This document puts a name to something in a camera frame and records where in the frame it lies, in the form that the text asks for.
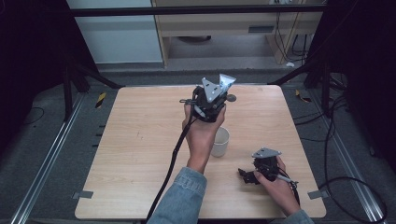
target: paper cup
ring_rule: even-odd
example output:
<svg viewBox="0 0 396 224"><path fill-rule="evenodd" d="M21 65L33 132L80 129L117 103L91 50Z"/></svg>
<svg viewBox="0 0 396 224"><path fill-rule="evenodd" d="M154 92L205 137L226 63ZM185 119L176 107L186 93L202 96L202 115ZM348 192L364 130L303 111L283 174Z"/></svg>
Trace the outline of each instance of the paper cup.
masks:
<svg viewBox="0 0 396 224"><path fill-rule="evenodd" d="M224 156L229 139L230 133L228 130L223 127L219 127L218 131L216 132L215 143L213 144L210 154L214 157Z"/></svg>

